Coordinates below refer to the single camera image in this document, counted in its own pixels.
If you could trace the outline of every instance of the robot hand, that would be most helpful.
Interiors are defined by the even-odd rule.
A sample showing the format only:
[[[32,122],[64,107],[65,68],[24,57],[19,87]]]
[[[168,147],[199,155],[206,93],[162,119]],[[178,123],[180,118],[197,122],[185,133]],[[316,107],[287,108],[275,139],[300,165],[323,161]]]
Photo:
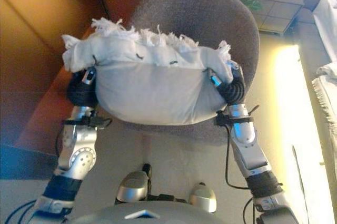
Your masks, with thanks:
[[[68,98],[75,106],[71,117],[64,122],[58,166],[36,201],[28,223],[62,223],[73,209],[84,177],[95,165],[97,129],[111,123],[111,119],[103,119],[95,111],[95,76],[95,68],[89,68],[74,74],[69,84]]]
[[[220,95],[227,101],[227,114],[218,111],[215,122],[219,126],[231,126],[229,140],[236,163],[251,190],[256,209],[263,212],[257,222],[299,224],[281,184],[257,142],[253,118],[244,104],[245,84],[242,69],[239,67],[232,72],[234,80],[231,84],[222,83],[215,73],[210,77]]]

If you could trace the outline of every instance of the fringe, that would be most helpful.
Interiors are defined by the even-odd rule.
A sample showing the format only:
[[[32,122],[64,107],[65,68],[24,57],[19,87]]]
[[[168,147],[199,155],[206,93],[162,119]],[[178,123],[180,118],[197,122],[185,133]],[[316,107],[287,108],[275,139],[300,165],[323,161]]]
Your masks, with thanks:
[[[118,37],[122,39],[129,39],[142,43],[145,46],[165,46],[169,45],[175,48],[180,53],[195,51],[198,48],[199,42],[195,42],[191,38],[180,35],[177,37],[174,33],[168,35],[161,33],[159,25],[157,26],[158,33],[153,33],[149,29],[141,29],[140,33],[137,32],[134,26],[130,30],[126,30],[122,25],[122,20],[118,20],[113,23],[105,18],[100,20],[92,19],[92,27],[95,27],[95,34],[103,37]],[[223,56],[224,60],[230,60],[230,54],[228,53],[231,46],[226,41],[222,41],[219,44],[219,53]],[[233,61],[229,62],[232,67],[237,67],[237,64]]]
[[[333,146],[335,148],[335,151],[337,151],[337,120],[335,118],[335,115],[334,114],[331,114],[331,108],[329,107],[329,105],[326,103],[326,99],[328,99],[322,88],[321,88],[321,84],[320,84],[320,79],[319,78],[315,78],[313,81],[312,81],[312,85],[313,85],[313,88],[314,88],[314,91],[316,93],[316,96],[318,98],[318,101],[320,103],[320,106],[322,107],[324,113],[326,114],[326,119],[329,123],[329,130],[330,130],[330,133],[331,133],[331,136],[332,138],[334,138],[334,141],[333,142]]]

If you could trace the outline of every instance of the wooden cabinet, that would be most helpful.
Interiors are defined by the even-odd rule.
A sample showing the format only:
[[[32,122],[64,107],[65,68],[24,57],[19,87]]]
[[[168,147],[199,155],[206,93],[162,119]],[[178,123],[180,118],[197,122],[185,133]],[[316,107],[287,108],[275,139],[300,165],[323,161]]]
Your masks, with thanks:
[[[283,34],[303,7],[303,0],[259,0],[262,9],[253,11],[261,31]]]

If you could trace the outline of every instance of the wire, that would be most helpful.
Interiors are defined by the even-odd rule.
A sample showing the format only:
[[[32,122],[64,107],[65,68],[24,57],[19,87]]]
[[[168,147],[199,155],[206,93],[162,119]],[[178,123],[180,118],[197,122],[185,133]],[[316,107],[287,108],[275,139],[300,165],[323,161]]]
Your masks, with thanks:
[[[13,212],[11,212],[11,214],[7,217],[6,221],[5,221],[5,224],[8,224],[9,221],[11,220],[11,218],[14,216],[14,214],[16,214],[18,211],[20,211],[22,208],[26,207],[26,206],[29,206],[30,204],[34,204],[36,202],[36,199],[30,201],[30,202],[27,202],[21,206],[19,206],[18,208],[16,208]]]
[[[302,190],[302,193],[303,193],[303,198],[304,198],[304,203],[305,203],[305,209],[306,209],[306,217],[308,218],[308,224],[310,224],[309,213],[308,213],[308,206],[307,206],[307,204],[306,204],[306,197],[305,197],[305,191],[304,191],[304,185],[303,185],[303,180],[302,180],[302,175],[301,175],[301,170],[300,170],[299,160],[298,160],[298,158],[297,158],[297,153],[296,153],[295,146],[292,145],[291,147],[292,147],[292,149],[293,149],[293,154],[294,154],[295,161],[296,161],[296,165],[297,165],[297,171],[298,171],[298,173],[299,173],[300,186],[301,186],[301,190]]]
[[[253,202],[253,224],[255,224],[255,205]]]
[[[229,166],[229,153],[230,153],[230,130],[228,129],[228,126],[225,125],[225,128],[227,130],[227,154],[226,154],[226,169],[225,169],[225,180],[228,186],[235,188],[235,189],[240,189],[240,190],[249,190],[248,187],[239,187],[239,186],[234,186],[229,183],[228,181],[228,166]]]
[[[253,113],[254,111],[256,111],[259,107],[260,107],[259,104],[257,104],[256,106],[254,106],[254,108],[248,113],[248,115],[249,115],[249,116],[252,115],[252,113]]]
[[[19,221],[17,222],[18,224],[21,224],[23,218],[25,217],[26,213],[34,206],[34,204],[31,204],[29,207],[26,208],[26,210],[22,213]]]
[[[55,139],[55,153],[57,157],[60,157],[60,151],[58,150],[58,139],[60,138],[62,131],[63,131],[63,127],[60,129]]]
[[[243,223],[244,224],[247,224],[246,222],[246,217],[245,217],[245,214],[246,214],[246,209],[247,209],[247,206],[249,205],[249,203],[253,200],[253,197],[251,197],[247,203],[245,204],[244,208],[243,208],[243,212],[242,212],[242,218],[243,218]]]

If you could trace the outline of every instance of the pillow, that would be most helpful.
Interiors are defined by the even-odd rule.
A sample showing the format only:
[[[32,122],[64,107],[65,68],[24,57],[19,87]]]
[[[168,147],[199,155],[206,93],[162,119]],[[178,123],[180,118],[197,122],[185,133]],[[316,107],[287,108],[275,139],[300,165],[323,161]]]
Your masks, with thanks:
[[[121,20],[93,20],[96,28],[86,40],[63,35],[65,69],[81,71],[95,66],[99,104],[128,122],[187,125],[216,116],[225,101],[209,80],[210,70],[231,83],[230,46],[219,49],[173,33],[126,30]]]

